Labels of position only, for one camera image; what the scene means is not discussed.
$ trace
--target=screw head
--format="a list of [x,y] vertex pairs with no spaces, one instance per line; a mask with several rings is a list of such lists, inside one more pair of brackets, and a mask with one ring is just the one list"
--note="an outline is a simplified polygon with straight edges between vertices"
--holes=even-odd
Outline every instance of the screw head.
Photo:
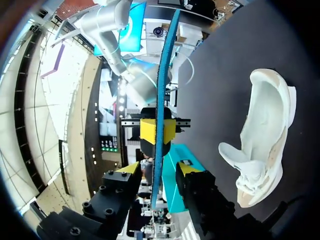
[[84,209],[88,209],[88,208],[90,208],[92,205],[91,205],[91,203],[89,202],[89,201],[84,201],[83,203],[82,203],[82,207],[84,208]]
[[106,189],[106,186],[105,185],[101,185],[100,187],[99,187],[99,190],[100,191],[103,191],[103,190],[105,190]]
[[70,229],[70,234],[71,234],[72,236],[79,236],[80,233],[81,233],[81,230],[80,230],[78,227],[76,227],[76,226],[73,226],[73,227]]
[[122,189],[122,188],[117,188],[116,190],[115,190],[115,193],[116,194],[121,194],[121,193],[123,193],[124,192],[124,190]]
[[107,209],[104,210],[104,214],[105,214],[106,216],[111,216],[111,215],[113,215],[114,213],[115,213],[115,211],[114,211],[112,208],[107,208]]

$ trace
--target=shoe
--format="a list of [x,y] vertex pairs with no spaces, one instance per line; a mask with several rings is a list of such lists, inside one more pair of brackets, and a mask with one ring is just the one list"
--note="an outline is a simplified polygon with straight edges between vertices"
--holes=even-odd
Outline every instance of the shoe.
[[250,106],[240,134],[241,150],[225,142],[218,146],[224,160],[240,171],[235,185],[242,208],[261,202],[280,182],[281,160],[297,99],[296,88],[288,86],[274,70],[256,69],[250,80]]

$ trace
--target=black surface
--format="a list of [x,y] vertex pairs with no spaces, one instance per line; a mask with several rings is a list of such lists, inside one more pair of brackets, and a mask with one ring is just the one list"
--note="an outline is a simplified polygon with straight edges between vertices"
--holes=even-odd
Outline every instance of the black surface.
[[[281,6],[291,22],[266,0],[257,0],[237,11],[191,55],[194,80],[179,90],[178,116],[191,118],[192,125],[178,134],[175,142],[187,144],[216,177],[222,194],[236,203],[237,217],[251,213],[262,221],[281,201],[309,196],[312,188],[313,197],[319,196],[315,177],[319,169],[320,75],[316,63],[320,55],[319,40],[312,31],[318,20],[316,14],[308,14],[302,23],[297,15],[300,3],[291,3],[286,1]],[[240,174],[220,156],[218,144],[227,142],[241,148],[240,132],[251,94],[249,75],[257,68],[275,69],[293,84],[297,106],[283,152],[283,177],[278,187],[256,206],[240,208],[235,185]],[[191,73],[186,61],[179,71],[179,84],[185,84]],[[308,201],[306,198],[290,206],[272,230],[279,233],[289,220],[295,223],[292,217],[306,213],[311,206]],[[316,204],[315,198],[310,201]],[[314,215],[319,213],[315,207],[308,210]],[[302,225],[303,222],[297,224],[298,228]]]

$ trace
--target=cable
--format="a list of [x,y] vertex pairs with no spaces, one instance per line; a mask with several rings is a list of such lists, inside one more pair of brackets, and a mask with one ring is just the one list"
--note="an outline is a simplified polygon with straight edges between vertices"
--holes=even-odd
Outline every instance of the cable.
[[176,53],[181,54],[181,55],[183,55],[183,56],[186,57],[186,59],[189,61],[190,65],[191,65],[192,74],[191,74],[191,77],[189,78],[189,80],[185,83],[185,85],[183,85],[182,87],[177,87],[177,88],[168,90],[168,91],[166,91],[165,93],[171,93],[171,92],[173,92],[173,91],[177,91],[177,90],[185,87],[186,85],[188,85],[188,84],[192,81],[192,79],[194,78],[194,75],[195,75],[195,67],[194,67],[192,61],[190,60],[190,58],[189,58],[187,55],[185,55],[184,53],[181,53],[181,52],[178,52],[178,51],[177,51]]
[[140,6],[141,4],[146,3],[146,2],[147,2],[147,1],[143,1],[143,2],[139,3],[138,5],[133,6],[132,8],[130,8],[130,11],[133,10],[133,9],[135,9],[136,7]]

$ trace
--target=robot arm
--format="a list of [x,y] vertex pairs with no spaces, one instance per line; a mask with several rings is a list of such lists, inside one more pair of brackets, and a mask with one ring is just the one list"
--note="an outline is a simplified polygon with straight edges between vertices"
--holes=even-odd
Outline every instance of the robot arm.
[[81,19],[81,33],[94,40],[112,71],[120,76],[126,71],[118,41],[112,31],[123,29],[129,21],[132,0],[114,0]]
[[99,47],[111,70],[128,82],[127,96],[142,109],[156,100],[159,65],[136,59],[133,56],[123,58],[118,41],[112,32],[127,26],[131,3],[132,0],[107,1],[105,7],[82,17],[80,30]]

